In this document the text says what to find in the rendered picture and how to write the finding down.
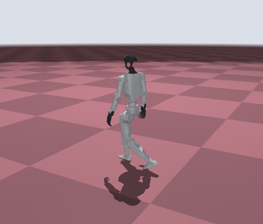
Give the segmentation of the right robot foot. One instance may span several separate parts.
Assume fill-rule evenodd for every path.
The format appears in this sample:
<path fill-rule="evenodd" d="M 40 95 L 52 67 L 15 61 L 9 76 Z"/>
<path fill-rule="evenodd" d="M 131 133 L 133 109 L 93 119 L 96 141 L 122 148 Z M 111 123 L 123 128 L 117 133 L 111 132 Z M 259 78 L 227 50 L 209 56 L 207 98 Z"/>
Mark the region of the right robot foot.
<path fill-rule="evenodd" d="M 131 161 L 131 156 L 130 155 L 125 156 L 125 154 L 124 154 L 124 155 L 119 155 L 118 157 L 122 158 L 122 159 L 125 159 L 125 160 L 128 160 L 128 161 Z"/>

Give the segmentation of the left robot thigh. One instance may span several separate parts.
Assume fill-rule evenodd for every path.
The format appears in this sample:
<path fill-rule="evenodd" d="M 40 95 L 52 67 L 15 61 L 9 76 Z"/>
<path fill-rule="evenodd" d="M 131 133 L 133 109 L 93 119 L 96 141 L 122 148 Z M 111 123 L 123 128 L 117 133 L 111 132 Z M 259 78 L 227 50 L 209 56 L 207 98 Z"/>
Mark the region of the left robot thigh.
<path fill-rule="evenodd" d="M 128 143 L 129 140 L 133 141 L 133 143 L 136 145 L 137 141 L 133 138 L 131 138 L 131 130 L 130 130 L 130 123 L 131 120 L 131 112 L 129 110 L 126 110 L 124 113 L 120 115 L 120 127 L 122 135 Z"/>

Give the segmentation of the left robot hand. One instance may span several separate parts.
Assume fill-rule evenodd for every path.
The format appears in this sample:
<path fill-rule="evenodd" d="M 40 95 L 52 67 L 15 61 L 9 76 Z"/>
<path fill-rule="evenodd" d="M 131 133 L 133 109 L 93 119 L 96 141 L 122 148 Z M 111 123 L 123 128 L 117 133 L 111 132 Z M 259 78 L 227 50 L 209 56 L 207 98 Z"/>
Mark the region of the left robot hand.
<path fill-rule="evenodd" d="M 107 123 L 110 125 L 111 117 L 114 115 L 114 111 L 112 111 L 111 114 L 110 113 L 108 113 L 108 114 L 109 115 L 107 117 Z M 110 125 L 110 126 L 112 126 L 112 125 Z"/>

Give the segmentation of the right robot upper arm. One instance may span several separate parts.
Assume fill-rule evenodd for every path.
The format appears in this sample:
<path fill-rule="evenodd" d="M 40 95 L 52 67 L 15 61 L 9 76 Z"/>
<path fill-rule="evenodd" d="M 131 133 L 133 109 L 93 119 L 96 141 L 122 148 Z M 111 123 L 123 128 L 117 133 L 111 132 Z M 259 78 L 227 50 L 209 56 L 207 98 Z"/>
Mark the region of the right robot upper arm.
<path fill-rule="evenodd" d="M 146 89 L 146 82 L 145 82 L 145 74 L 140 72 L 141 76 L 142 76 L 142 92 L 141 94 L 144 94 L 147 92 L 147 89 Z"/>

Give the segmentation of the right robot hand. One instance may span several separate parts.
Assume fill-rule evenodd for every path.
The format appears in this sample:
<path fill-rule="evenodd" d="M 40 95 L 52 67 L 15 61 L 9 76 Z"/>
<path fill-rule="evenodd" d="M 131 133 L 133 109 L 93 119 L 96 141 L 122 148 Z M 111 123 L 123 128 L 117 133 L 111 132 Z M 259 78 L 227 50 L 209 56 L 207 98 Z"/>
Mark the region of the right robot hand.
<path fill-rule="evenodd" d="M 145 116 L 146 116 L 145 108 L 146 108 L 146 104 L 144 105 L 144 107 L 141 106 L 141 113 L 140 113 L 140 115 L 138 117 L 141 116 L 140 118 L 145 118 Z"/>

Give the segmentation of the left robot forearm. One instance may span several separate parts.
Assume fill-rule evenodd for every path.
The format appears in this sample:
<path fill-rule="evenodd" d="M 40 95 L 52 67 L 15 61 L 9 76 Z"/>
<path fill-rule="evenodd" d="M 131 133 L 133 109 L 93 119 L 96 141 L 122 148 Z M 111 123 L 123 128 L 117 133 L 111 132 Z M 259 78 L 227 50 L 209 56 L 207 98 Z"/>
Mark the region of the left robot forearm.
<path fill-rule="evenodd" d="M 112 102 L 112 105 L 111 105 L 111 108 L 109 110 L 109 113 L 111 114 L 112 111 L 114 111 L 115 113 L 115 110 L 116 110 L 116 107 L 118 105 L 119 101 L 117 100 L 117 93 L 114 94 L 114 98 L 113 98 L 113 102 Z"/>

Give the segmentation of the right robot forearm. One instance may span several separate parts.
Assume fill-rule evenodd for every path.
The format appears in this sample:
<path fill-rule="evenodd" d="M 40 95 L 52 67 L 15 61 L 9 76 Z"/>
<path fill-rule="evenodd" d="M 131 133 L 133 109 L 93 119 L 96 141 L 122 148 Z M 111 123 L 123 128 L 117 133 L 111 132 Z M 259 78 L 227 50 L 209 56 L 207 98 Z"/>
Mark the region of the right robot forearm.
<path fill-rule="evenodd" d="M 144 107 L 144 105 L 146 104 L 146 96 L 147 96 L 147 92 L 144 94 L 141 94 L 141 106 Z"/>

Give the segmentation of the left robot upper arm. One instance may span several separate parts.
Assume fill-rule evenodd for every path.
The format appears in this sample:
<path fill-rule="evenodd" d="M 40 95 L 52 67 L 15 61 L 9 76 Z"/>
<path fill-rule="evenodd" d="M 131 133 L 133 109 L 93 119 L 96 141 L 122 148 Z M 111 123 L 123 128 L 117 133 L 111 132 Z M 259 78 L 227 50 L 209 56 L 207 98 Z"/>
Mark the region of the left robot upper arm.
<path fill-rule="evenodd" d="M 122 98 L 123 86 L 124 86 L 124 83 L 127 81 L 127 75 L 119 76 L 117 81 L 118 81 L 118 84 L 117 84 L 117 99 L 121 99 Z"/>

